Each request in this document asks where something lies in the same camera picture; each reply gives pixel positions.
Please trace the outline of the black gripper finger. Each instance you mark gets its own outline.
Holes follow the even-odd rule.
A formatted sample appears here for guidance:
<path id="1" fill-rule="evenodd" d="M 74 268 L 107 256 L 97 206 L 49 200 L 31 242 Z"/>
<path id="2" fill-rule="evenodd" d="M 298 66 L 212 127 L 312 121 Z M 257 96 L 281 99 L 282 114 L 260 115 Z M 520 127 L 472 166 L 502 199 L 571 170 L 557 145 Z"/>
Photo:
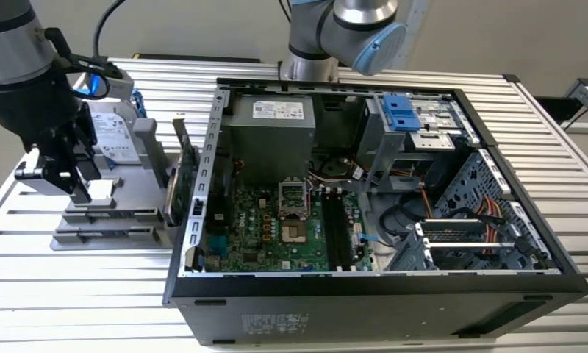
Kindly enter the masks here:
<path id="1" fill-rule="evenodd" d="M 43 132 L 34 143 L 38 159 L 27 172 L 29 186 L 46 195 L 65 193 L 74 203 L 89 203 L 85 182 L 99 178 L 95 143 L 90 111 L 81 109 L 73 121 Z"/>

